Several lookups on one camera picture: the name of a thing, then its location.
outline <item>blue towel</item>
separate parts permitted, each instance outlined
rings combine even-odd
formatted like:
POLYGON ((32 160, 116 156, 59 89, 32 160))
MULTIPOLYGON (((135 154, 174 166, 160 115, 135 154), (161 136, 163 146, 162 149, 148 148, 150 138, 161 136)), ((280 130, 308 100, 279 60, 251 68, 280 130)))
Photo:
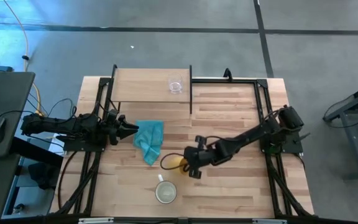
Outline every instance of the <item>blue towel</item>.
POLYGON ((136 121, 139 130, 135 134, 134 146, 142 149, 143 159, 153 165, 160 155, 163 139, 163 121, 136 121))

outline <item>gray floor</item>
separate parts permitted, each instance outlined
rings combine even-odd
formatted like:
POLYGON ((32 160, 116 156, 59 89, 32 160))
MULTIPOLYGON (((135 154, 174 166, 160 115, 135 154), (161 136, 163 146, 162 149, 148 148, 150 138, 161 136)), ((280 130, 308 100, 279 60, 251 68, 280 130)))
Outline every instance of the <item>gray floor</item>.
MULTIPOLYGON (((11 1, 26 24, 117 27, 257 28, 252 0, 11 1)), ((0 1, 0 22, 15 23, 0 1)), ((260 0, 266 29, 358 30, 357 0, 260 0)), ((266 77, 259 34, 29 31, 31 63, 43 105, 77 100, 83 76, 109 75, 112 65, 185 68, 218 77, 266 77)), ((306 174, 317 215, 358 221, 358 180, 344 131, 321 120, 326 108, 358 90, 358 35, 268 35, 274 76, 305 122, 306 174)), ((24 38, 0 30, 0 65, 22 70, 24 38)), ((60 105, 55 116, 67 116, 60 105)))

